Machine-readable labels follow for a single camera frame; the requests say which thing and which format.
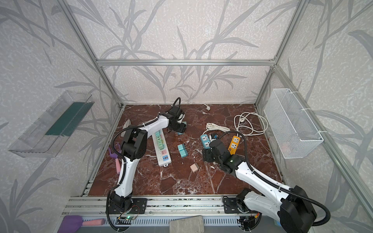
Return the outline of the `blue power strip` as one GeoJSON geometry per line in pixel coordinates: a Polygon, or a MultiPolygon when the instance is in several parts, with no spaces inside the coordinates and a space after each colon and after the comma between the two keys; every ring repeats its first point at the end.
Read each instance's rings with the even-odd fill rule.
{"type": "Polygon", "coordinates": [[[201,135],[200,136],[200,139],[201,139],[201,142],[202,142],[202,145],[204,147],[204,149],[210,149],[210,139],[209,139],[209,136],[204,134],[204,135],[201,135]]]}

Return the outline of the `white multicolour power strip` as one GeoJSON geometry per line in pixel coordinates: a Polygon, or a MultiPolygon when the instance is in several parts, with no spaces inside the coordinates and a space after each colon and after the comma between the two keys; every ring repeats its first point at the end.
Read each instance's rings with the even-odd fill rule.
{"type": "Polygon", "coordinates": [[[156,152],[156,157],[158,165],[160,167],[167,167],[168,164],[172,162],[170,152],[164,137],[163,130],[159,130],[152,135],[154,149],[156,152]]]}

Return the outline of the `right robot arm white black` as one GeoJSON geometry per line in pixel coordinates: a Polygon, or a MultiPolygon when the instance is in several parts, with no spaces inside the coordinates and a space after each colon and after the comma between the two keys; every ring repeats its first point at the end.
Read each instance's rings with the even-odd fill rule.
{"type": "Polygon", "coordinates": [[[290,187],[254,168],[241,155],[231,154],[220,139],[202,143],[203,155],[219,165],[225,173],[248,183],[248,189],[237,195],[241,212],[260,212],[280,222],[287,233],[307,233],[311,227],[329,222],[329,209],[308,197],[299,186],[290,187]]]}

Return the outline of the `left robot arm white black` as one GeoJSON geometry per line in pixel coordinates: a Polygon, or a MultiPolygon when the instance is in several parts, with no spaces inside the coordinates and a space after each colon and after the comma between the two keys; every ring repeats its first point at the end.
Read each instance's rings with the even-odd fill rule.
{"type": "Polygon", "coordinates": [[[170,131],[184,133],[186,125],[182,122],[185,113],[180,105],[173,104],[165,112],[140,125],[130,125],[119,131],[111,141],[112,152],[121,159],[119,180],[107,195],[110,205],[128,208],[132,203],[133,180],[140,159],[147,150],[148,138],[167,128],[170,131]]]}

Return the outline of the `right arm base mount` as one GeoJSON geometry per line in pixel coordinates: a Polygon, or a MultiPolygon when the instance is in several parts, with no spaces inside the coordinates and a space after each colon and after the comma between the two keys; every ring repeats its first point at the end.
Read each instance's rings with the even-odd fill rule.
{"type": "Polygon", "coordinates": [[[243,203],[242,200],[239,200],[239,202],[237,203],[237,199],[235,197],[223,196],[222,203],[225,214],[256,215],[258,213],[258,211],[248,209],[248,207],[243,203]]]}

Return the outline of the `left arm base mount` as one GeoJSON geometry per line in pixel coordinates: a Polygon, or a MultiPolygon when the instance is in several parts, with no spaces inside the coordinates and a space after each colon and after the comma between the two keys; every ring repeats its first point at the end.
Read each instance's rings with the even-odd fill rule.
{"type": "Polygon", "coordinates": [[[106,207],[108,214],[145,214],[147,198],[110,198],[106,207]]]}

